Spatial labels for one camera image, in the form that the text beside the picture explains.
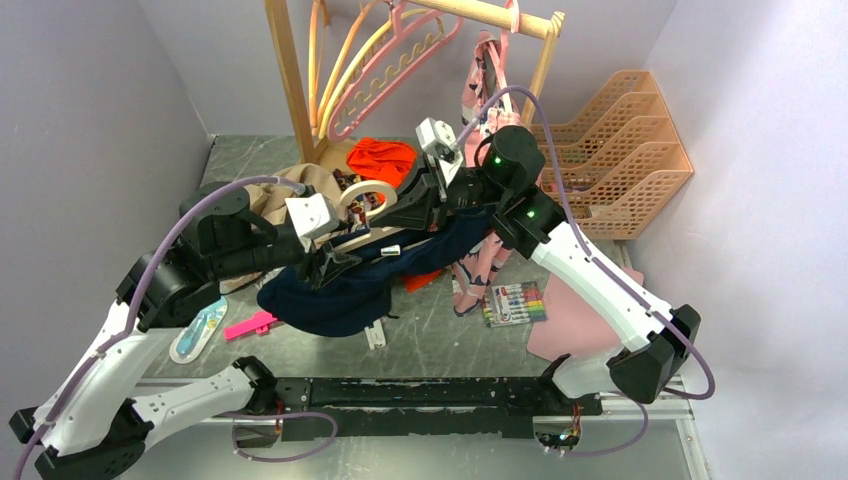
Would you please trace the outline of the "navy blue shorts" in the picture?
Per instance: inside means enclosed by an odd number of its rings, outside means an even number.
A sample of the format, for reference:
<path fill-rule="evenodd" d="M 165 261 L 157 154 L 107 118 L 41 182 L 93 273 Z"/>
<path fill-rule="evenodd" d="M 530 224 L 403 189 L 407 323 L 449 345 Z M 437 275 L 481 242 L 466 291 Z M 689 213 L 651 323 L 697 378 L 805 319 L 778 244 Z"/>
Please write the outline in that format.
<path fill-rule="evenodd" d="M 392 309 L 391 288 L 401 276 L 429 274 L 459 261 L 490 230 L 492 207 L 460 210 L 437 232 L 403 230 L 353 252 L 362 262 L 313 289 L 292 268 L 264 284 L 262 310 L 293 328 L 322 337 L 362 331 Z"/>

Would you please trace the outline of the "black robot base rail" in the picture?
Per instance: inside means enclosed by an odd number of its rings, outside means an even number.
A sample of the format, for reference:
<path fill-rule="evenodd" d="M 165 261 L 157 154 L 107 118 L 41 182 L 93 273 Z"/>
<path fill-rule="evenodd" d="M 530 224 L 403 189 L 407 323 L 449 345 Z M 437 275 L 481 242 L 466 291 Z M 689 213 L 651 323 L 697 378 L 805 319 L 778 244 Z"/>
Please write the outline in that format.
<path fill-rule="evenodd" d="M 571 399 L 549 380 L 520 377 L 280 377 L 274 394 L 242 408 L 251 419 L 274 414 L 325 414 L 282 424 L 286 441 L 340 437 L 499 434 L 531 439 L 535 421 L 574 414 L 599 416 L 599 395 Z"/>

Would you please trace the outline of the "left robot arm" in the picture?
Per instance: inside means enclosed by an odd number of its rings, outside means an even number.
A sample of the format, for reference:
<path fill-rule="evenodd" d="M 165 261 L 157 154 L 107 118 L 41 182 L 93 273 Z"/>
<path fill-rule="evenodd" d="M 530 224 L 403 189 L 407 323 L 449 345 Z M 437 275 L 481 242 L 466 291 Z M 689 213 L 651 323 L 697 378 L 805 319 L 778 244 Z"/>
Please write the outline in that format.
<path fill-rule="evenodd" d="M 42 405 L 21 409 L 10 427 L 44 479 L 114 479 L 162 440 L 223 416 L 289 417 L 277 378 L 241 357 L 205 379 L 159 394 L 132 391 L 155 357 L 220 296 L 222 281 L 277 267 L 323 267 L 330 248 L 312 242 L 340 222 L 336 205 L 290 182 L 289 219 L 254 214 L 247 189 L 259 177 L 209 184 L 185 200 L 159 246 L 140 257 L 116 291 L 100 332 L 62 386 Z"/>

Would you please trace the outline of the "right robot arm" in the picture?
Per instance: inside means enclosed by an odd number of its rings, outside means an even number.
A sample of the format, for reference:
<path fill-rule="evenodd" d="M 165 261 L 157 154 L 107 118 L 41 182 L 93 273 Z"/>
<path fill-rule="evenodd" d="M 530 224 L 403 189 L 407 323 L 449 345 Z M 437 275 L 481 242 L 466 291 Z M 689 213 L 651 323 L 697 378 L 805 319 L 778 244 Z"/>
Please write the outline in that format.
<path fill-rule="evenodd" d="M 542 406 L 562 414 L 578 397 L 616 392 L 649 404 L 695 353 L 700 316 L 650 293 L 609 260 L 581 231 L 571 212 L 543 192 L 545 157 L 524 127 L 507 126 L 485 140 L 487 151 L 468 167 L 452 128 L 426 119 L 416 128 L 422 158 L 398 190 L 396 204 L 375 225 L 436 231 L 449 213 L 492 210 L 491 228 L 524 258 L 569 286 L 612 329 L 618 342 L 598 353 L 566 352 L 545 372 Z"/>

